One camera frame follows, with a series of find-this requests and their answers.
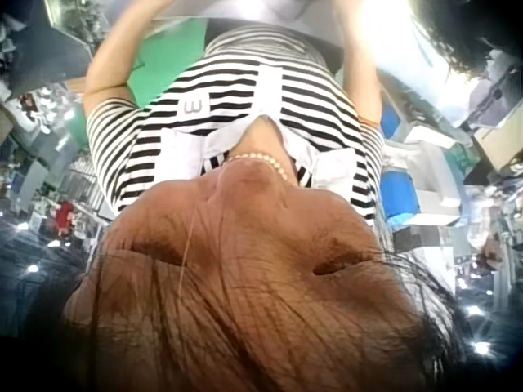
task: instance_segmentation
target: black hair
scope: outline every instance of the black hair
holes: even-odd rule
[[[184,272],[184,285],[188,284],[191,289],[185,290],[184,295],[196,299],[203,310],[196,314],[194,309],[186,309],[198,325],[197,336],[184,336],[180,328],[177,332],[172,330],[172,320],[167,319],[165,309],[165,293],[160,290],[160,279],[164,275],[159,271],[168,267],[154,261],[149,266],[151,311],[147,315],[155,330],[153,341],[140,342],[141,332],[136,326],[117,328],[117,332],[107,328],[99,318],[104,301],[100,281],[106,259],[101,251],[97,258],[100,268],[91,272],[95,275],[96,286],[88,325],[73,325],[62,317],[66,301],[83,276],[49,282],[35,302],[25,329],[25,344],[33,353],[36,362],[33,368],[40,369],[38,385],[48,384],[53,390],[68,391],[129,390],[126,379],[132,377],[125,371],[118,372],[118,363],[129,356],[134,345],[142,344],[154,347],[154,361],[149,364],[148,371],[157,372],[154,377],[158,390],[226,390],[213,380],[202,380],[202,377],[212,377],[205,374],[208,363],[200,362],[201,353],[205,351],[207,360],[221,365],[222,374],[243,382],[243,390],[288,390],[281,383],[281,377],[275,377],[275,370],[267,368],[242,335],[228,305],[217,308],[213,298],[199,290],[198,277],[189,268]],[[300,371],[299,359],[294,359],[286,367],[291,373],[286,377],[295,385],[292,390],[451,390],[450,385],[462,380],[463,369],[471,357],[469,340],[472,334],[454,296],[415,259],[385,253],[383,264],[396,272],[398,284],[410,286],[409,291],[416,296],[420,307],[421,322],[417,327],[403,330],[391,325],[388,336],[380,336],[379,341],[373,342],[376,352],[366,356],[361,351],[359,360],[354,362],[351,349],[362,348],[363,343],[344,347],[343,339],[324,339],[319,333],[323,331],[302,319],[303,328],[316,337],[318,345],[324,345],[321,347],[322,360],[336,380],[333,385],[326,385],[324,380],[305,382],[306,375]],[[258,289],[266,289],[290,314],[297,319],[301,317],[277,293],[271,292],[270,286]],[[183,299],[183,296],[178,298],[180,306],[184,305]],[[278,329],[278,320],[270,319],[270,312],[263,316]],[[343,318],[341,323],[344,322],[357,323],[357,320]],[[286,333],[278,330],[282,344],[286,341]],[[371,331],[363,331],[362,336],[366,334],[370,340],[374,339]],[[210,344],[210,340],[216,339],[216,344]],[[123,368],[128,371],[134,365]],[[381,369],[381,374],[374,372],[377,369]]]

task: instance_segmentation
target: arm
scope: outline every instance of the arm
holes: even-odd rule
[[[83,106],[86,115],[109,98],[135,102],[127,86],[138,47],[153,18],[173,0],[135,0],[113,27],[87,71]]]
[[[364,0],[334,0],[341,19],[345,46],[344,88],[362,123],[379,127],[381,87],[376,64],[361,26]]]

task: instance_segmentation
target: black and white striped shirt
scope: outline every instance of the black and white striped shirt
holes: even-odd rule
[[[382,133],[360,123],[312,46],[272,27],[223,34],[143,109],[109,99],[93,111],[87,134],[109,205],[120,212],[159,182],[221,166],[260,115],[282,132],[302,187],[339,193],[373,225]]]

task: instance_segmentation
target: pearl necklace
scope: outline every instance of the pearl necklace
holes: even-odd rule
[[[236,159],[244,159],[244,158],[258,159],[260,161],[265,161],[265,162],[269,163],[274,169],[276,169],[276,171],[282,176],[282,178],[284,180],[288,181],[287,173],[281,167],[281,164],[276,159],[272,158],[269,154],[250,153],[250,154],[235,155],[234,157],[228,158],[223,163],[223,166],[225,166],[227,163],[235,161]]]

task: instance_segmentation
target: dark hair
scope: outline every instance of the dark hair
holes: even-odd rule
[[[165,293],[160,290],[159,283],[159,270],[169,267],[155,261],[149,266],[150,312],[147,315],[148,323],[154,329],[153,341],[141,340],[141,326],[122,325],[117,332],[114,328],[107,328],[98,315],[104,301],[100,280],[105,261],[106,256],[101,252],[98,256],[100,268],[92,271],[96,276],[96,286],[92,318],[87,326],[73,325],[62,318],[65,303],[82,277],[49,282],[34,304],[25,337],[32,352],[38,353],[33,354],[33,359],[41,368],[39,385],[45,381],[53,390],[68,391],[128,390],[126,380],[132,377],[118,373],[118,368],[123,366],[127,371],[135,368],[135,363],[130,367],[121,363],[128,359],[126,357],[130,356],[133,346],[150,345],[151,349],[154,347],[154,361],[148,365],[144,361],[140,365],[148,366],[148,372],[156,372],[154,377],[159,390],[224,390],[223,385],[202,378],[213,377],[213,374],[206,373],[208,363],[201,362],[202,352],[206,353],[207,361],[222,365],[221,373],[241,379],[244,390],[288,390],[280,378],[275,377],[275,370],[266,368],[246,336],[242,336],[227,304],[218,309],[213,298],[199,290],[198,277],[189,268],[185,270],[184,285],[189,284],[190,290],[186,290],[184,295],[197,300],[202,312],[185,311],[190,312],[198,325],[198,336],[184,336],[180,328],[178,331],[170,328],[172,320],[167,320]],[[343,336],[324,339],[322,335],[326,331],[318,331],[301,318],[303,328],[315,337],[318,345],[323,345],[322,362],[330,375],[336,377],[337,387],[332,390],[340,390],[340,387],[344,390],[448,390],[449,382],[463,374],[463,366],[470,358],[467,340],[472,334],[466,319],[453,295],[423,263],[391,253],[384,255],[383,263],[396,272],[399,284],[403,283],[415,297],[421,322],[407,330],[391,324],[386,336],[380,334],[378,337],[371,331],[363,331],[362,336],[372,343],[373,352],[369,354],[365,352],[367,343],[363,339],[361,342],[352,341],[351,345],[346,344]],[[293,317],[300,319],[300,314],[270,291],[270,285],[258,289],[267,290]],[[185,297],[177,299],[179,306],[183,307]],[[270,319],[270,313],[263,316],[274,324],[281,344],[285,344],[288,332],[278,329],[278,320]],[[358,320],[344,316],[340,323],[358,323]],[[354,349],[360,350],[357,361],[351,352]],[[290,370],[292,374],[285,375],[292,379],[293,385],[297,385],[293,390],[329,390],[329,385],[322,380],[317,383],[306,381],[298,359],[294,360],[297,362],[286,367],[286,371]]]

